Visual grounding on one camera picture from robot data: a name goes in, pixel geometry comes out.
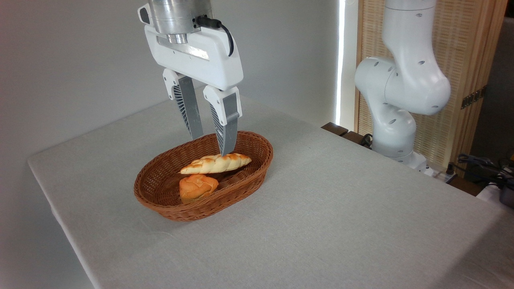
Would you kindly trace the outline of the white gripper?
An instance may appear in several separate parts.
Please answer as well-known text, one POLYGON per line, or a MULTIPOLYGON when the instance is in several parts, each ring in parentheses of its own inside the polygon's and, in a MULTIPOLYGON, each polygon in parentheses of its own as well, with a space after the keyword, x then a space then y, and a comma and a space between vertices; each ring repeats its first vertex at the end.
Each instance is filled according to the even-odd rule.
POLYGON ((238 118, 242 116, 239 89, 235 87, 243 80, 237 46, 229 56, 226 32, 205 27, 188 34, 187 44, 172 44, 149 25, 145 34, 153 58, 165 67, 162 77, 169 99, 178 104, 191 138, 204 135, 193 78, 207 84, 203 94, 210 103, 220 154, 233 152, 238 118))

